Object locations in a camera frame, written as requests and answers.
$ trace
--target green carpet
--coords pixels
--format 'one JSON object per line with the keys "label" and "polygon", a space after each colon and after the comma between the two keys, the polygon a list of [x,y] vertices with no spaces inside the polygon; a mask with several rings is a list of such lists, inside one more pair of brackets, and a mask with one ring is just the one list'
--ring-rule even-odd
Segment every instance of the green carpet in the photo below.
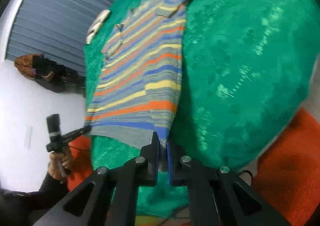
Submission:
{"label": "green carpet", "polygon": [[[116,0],[85,47],[87,105],[98,83],[101,48],[113,26],[141,0]],[[306,97],[320,52],[320,14],[314,0],[193,0],[183,40],[182,91],[171,137],[207,166],[239,169],[253,160]],[[94,168],[114,168],[139,150],[92,137]],[[160,174],[140,188],[138,213],[167,216],[187,202]]]}

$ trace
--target metal screw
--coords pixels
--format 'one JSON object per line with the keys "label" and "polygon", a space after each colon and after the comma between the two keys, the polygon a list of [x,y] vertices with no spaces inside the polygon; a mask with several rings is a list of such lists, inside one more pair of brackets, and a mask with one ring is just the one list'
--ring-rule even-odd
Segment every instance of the metal screw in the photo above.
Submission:
{"label": "metal screw", "polygon": [[104,167],[104,166],[101,166],[101,167],[98,167],[97,168],[97,173],[98,174],[104,174],[108,171],[108,168]]}
{"label": "metal screw", "polygon": [[227,167],[226,165],[222,165],[222,166],[220,166],[219,170],[221,173],[229,173],[230,168]]}
{"label": "metal screw", "polygon": [[188,163],[191,161],[191,157],[189,156],[183,156],[181,157],[181,161],[184,162],[184,163]]}
{"label": "metal screw", "polygon": [[144,157],[136,157],[135,161],[140,164],[143,163],[146,159]]}

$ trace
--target yellow stripe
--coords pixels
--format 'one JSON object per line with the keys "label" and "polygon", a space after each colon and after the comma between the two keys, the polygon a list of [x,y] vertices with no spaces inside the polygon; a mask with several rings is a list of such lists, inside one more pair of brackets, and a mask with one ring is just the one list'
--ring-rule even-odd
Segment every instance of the yellow stripe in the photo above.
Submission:
{"label": "yellow stripe", "polygon": [[[131,28],[132,26],[134,26],[137,22],[139,22],[142,18],[144,18],[146,15],[150,14],[151,12],[155,11],[157,9],[157,4],[155,4],[149,11],[147,11],[146,13],[144,13],[143,15],[141,15],[138,19],[136,19],[136,21],[134,23],[132,23],[130,26],[127,26],[126,29]],[[113,37],[111,37],[110,39],[108,39],[108,41],[111,41],[112,39],[114,39],[117,36],[117,34],[115,34]]]}
{"label": "yellow stripe", "polygon": [[[123,40],[122,43],[127,43],[128,41],[130,41],[131,39],[133,39],[135,36],[139,35],[140,33],[142,33],[144,30],[146,30],[148,27],[150,27],[151,25],[153,25],[156,21],[158,20],[158,18],[155,18],[155,20],[153,20],[152,22],[150,22],[148,25],[146,25],[145,27],[143,27],[141,30],[139,30],[139,32],[137,33],[134,33],[133,35],[129,36],[128,38],[126,38],[125,40]],[[180,24],[180,23],[185,23],[186,20],[177,20],[171,24],[168,24],[168,25],[164,25],[164,26],[161,26],[160,30],[164,29],[164,28],[167,28],[167,27],[174,27],[175,25],[177,24]],[[113,52],[113,50],[119,46],[119,42],[114,45],[111,49],[109,49],[108,51],[110,52]]]}
{"label": "yellow stripe", "polygon": [[124,43],[130,41],[132,38],[134,38],[135,36],[139,35],[141,32],[143,32],[144,30],[146,30],[148,27],[150,27],[151,25],[153,25],[159,18],[155,18],[154,20],[152,20],[148,25],[144,26],[142,29],[139,30],[139,32],[135,32],[133,35],[129,36],[128,38],[126,38],[124,40]]}
{"label": "yellow stripe", "polygon": [[167,27],[174,27],[174,26],[177,25],[177,24],[181,24],[181,23],[185,23],[185,22],[186,22],[185,19],[176,20],[176,21],[174,21],[174,22],[171,23],[171,24],[167,24],[167,25],[161,26],[161,29],[164,29],[164,28],[167,28]]}
{"label": "yellow stripe", "polygon": [[174,90],[181,90],[181,85],[180,84],[176,84],[173,81],[170,80],[163,80],[157,83],[149,83],[146,84],[145,86],[145,90],[154,90],[154,89],[159,89],[159,88],[163,88],[163,87],[169,87],[172,88]]}
{"label": "yellow stripe", "polygon": [[133,65],[130,69],[126,70],[125,72],[122,72],[121,75],[119,75],[117,78],[114,78],[112,81],[110,81],[106,84],[100,84],[97,86],[97,88],[107,88],[107,87],[111,86],[112,84],[118,82],[119,80],[125,78],[132,71],[139,68],[145,62],[145,60],[148,59],[151,55],[158,53],[161,49],[166,48],[166,47],[178,49],[178,48],[181,48],[181,44],[163,44],[163,45],[159,46],[159,48],[157,50],[149,52],[145,56],[141,57],[141,59],[137,62],[137,64]]}
{"label": "yellow stripe", "polygon": [[159,30],[162,30],[162,27],[160,27],[160,29],[156,29],[155,31],[153,31],[150,35],[146,36],[142,41],[140,41],[139,43],[137,43],[134,47],[132,47],[129,51],[127,51],[125,54],[123,54],[122,56],[119,56],[118,58],[114,59],[112,62],[110,62],[109,64],[107,64],[102,71],[105,71],[108,67],[113,66],[114,64],[116,64],[117,62],[121,61],[122,59],[126,58],[128,55],[130,55],[132,52],[136,51],[138,48],[141,47],[142,44],[147,43],[152,37],[154,37],[156,34],[159,33]]}
{"label": "yellow stripe", "polygon": [[113,51],[114,51],[115,49],[117,49],[121,43],[122,43],[122,41],[119,40],[119,41],[118,41],[113,47],[111,47],[108,51],[109,51],[110,53],[113,53]]}
{"label": "yellow stripe", "polygon": [[119,104],[122,104],[122,103],[125,103],[125,102],[128,102],[129,100],[133,100],[135,98],[138,98],[138,97],[141,97],[141,96],[145,96],[146,95],[146,91],[140,91],[140,92],[136,92],[134,94],[131,94],[121,100],[117,100],[117,101],[114,101],[112,103],[109,103],[107,104],[106,106],[103,106],[103,107],[100,107],[100,108],[91,108],[91,109],[88,109],[88,112],[96,112],[96,111],[100,111],[100,110],[104,110],[106,108],[111,108],[111,107],[114,107],[116,105],[119,105]]}
{"label": "yellow stripe", "polygon": [[146,7],[148,7],[149,4],[150,4],[150,1],[146,1],[143,5],[141,5],[141,6],[138,8],[139,12],[140,12],[141,9],[145,9]]}
{"label": "yellow stripe", "polygon": [[164,7],[164,6],[159,6],[158,8],[162,9],[162,10],[166,10],[166,11],[172,11],[172,10],[176,10],[178,8],[178,6],[171,7],[171,8],[167,8],[167,7]]}

